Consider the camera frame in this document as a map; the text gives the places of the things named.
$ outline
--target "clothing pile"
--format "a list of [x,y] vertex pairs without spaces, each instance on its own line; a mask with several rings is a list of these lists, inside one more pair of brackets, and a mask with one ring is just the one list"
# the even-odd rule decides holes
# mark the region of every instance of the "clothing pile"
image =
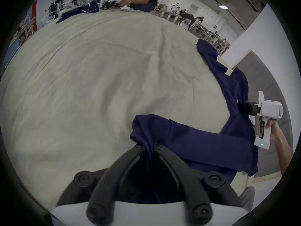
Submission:
[[79,14],[79,13],[96,13],[98,11],[99,11],[98,4],[95,0],[93,0],[89,4],[82,5],[81,7],[77,7],[73,10],[63,13],[62,17],[56,22],[56,24],[66,20],[67,18],[69,18],[73,15]]
[[158,115],[137,115],[130,138],[145,146],[148,169],[155,145],[164,145],[189,167],[203,172],[218,171],[228,183],[236,172],[245,171],[252,176],[257,172],[255,132],[249,117],[237,107],[237,102],[248,99],[248,81],[238,68],[230,76],[226,75],[228,69],[217,62],[218,53],[208,42],[200,39],[197,50],[216,77],[227,102],[230,117],[222,131],[211,133]]

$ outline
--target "grey pants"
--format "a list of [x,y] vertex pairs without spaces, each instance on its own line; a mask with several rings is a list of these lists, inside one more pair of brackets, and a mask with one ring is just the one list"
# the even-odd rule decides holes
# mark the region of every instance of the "grey pants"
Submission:
[[247,187],[239,197],[243,208],[246,209],[248,212],[252,210],[254,197],[255,189],[252,186]]

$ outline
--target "ceiling light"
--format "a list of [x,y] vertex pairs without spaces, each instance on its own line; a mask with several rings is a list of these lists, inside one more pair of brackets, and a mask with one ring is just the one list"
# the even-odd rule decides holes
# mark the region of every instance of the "ceiling light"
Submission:
[[221,9],[228,9],[228,7],[226,5],[220,5],[219,6]]

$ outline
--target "white handle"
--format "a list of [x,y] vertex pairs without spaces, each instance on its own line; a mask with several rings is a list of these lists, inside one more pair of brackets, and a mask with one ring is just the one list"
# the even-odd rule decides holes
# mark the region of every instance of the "white handle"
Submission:
[[270,147],[270,136],[271,136],[271,127],[266,127],[268,124],[269,118],[261,117],[261,120],[264,122],[263,127],[263,138],[262,136],[256,135],[254,145],[268,149]]

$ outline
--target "beige tablecloth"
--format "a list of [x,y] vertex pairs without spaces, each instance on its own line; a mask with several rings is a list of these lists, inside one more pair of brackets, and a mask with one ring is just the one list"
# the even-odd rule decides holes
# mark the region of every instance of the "beige tablecloth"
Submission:
[[0,124],[21,181],[52,209],[73,176],[135,145],[135,115],[218,133],[229,118],[198,38],[139,11],[79,14],[37,31],[0,82]]

